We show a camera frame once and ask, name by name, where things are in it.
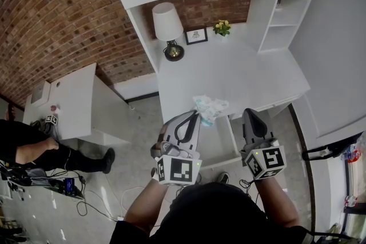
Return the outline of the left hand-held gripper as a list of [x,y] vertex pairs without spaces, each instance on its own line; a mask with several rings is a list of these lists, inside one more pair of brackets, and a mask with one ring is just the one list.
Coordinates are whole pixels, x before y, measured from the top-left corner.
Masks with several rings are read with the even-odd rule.
[[165,124],[162,154],[157,160],[161,185],[189,186],[196,183],[202,160],[196,151],[201,117],[196,110],[180,114]]

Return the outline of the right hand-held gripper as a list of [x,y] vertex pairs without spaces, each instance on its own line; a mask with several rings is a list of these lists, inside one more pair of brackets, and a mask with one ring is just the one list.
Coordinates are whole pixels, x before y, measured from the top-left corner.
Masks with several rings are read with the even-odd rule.
[[242,165],[249,168],[253,179],[259,181],[282,172],[287,166],[285,150],[277,139],[273,139],[273,127],[268,110],[245,109],[242,124],[243,137],[247,144],[240,151]]

